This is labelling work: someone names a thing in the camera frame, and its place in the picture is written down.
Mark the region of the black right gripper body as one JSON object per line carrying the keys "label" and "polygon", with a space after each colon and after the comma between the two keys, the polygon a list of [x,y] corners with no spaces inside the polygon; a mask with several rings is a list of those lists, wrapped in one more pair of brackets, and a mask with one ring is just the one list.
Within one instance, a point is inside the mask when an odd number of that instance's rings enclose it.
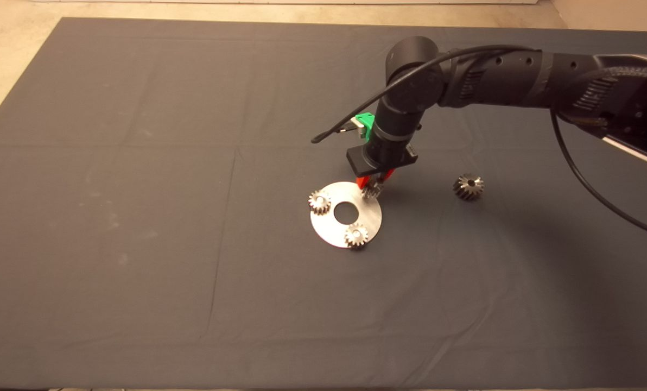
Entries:
{"label": "black right gripper body", "polygon": [[412,165],[418,160],[418,154],[408,143],[369,140],[349,148],[346,158],[355,176],[361,178]]}

